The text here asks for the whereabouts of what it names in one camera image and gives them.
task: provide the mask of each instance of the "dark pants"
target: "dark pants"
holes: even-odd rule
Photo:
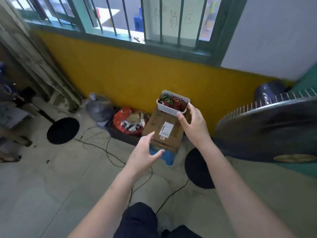
[[[125,210],[113,238],[159,238],[157,227],[158,220],[151,207],[139,202]],[[161,237],[201,238],[184,225],[172,232],[164,230]]]

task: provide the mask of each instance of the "round black base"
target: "round black base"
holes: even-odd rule
[[[185,159],[185,171],[191,182],[203,189],[215,188],[207,164],[197,148],[192,149]]]
[[[47,139],[52,144],[65,144],[72,140],[79,130],[79,122],[74,118],[62,118],[47,131]]]

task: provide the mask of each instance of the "yellow wall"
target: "yellow wall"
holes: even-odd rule
[[[85,96],[104,94],[117,105],[152,113],[162,90],[191,99],[210,133],[228,112],[252,102],[273,78],[213,68],[38,31],[61,68]]]

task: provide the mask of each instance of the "window sill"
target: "window sill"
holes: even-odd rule
[[[40,23],[38,21],[28,21],[31,28],[36,28],[42,31],[57,33],[66,37],[80,39],[85,41],[96,42],[104,45],[126,48],[134,51],[141,51],[158,56],[164,56],[184,61],[196,62],[206,65],[211,65],[210,53],[190,47],[177,47],[172,44],[161,44],[157,41],[143,39],[136,40],[133,37],[130,39],[124,32],[118,33],[117,36],[113,34],[102,34],[97,28],[94,34],[82,33],[78,27],[72,27],[69,24],[61,25],[58,22]]]

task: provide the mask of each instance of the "curtain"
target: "curtain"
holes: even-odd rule
[[[0,0],[0,42],[30,74],[28,78],[51,97],[64,97],[68,111],[81,106],[81,95],[54,64],[46,47],[31,34],[28,24],[8,0]]]

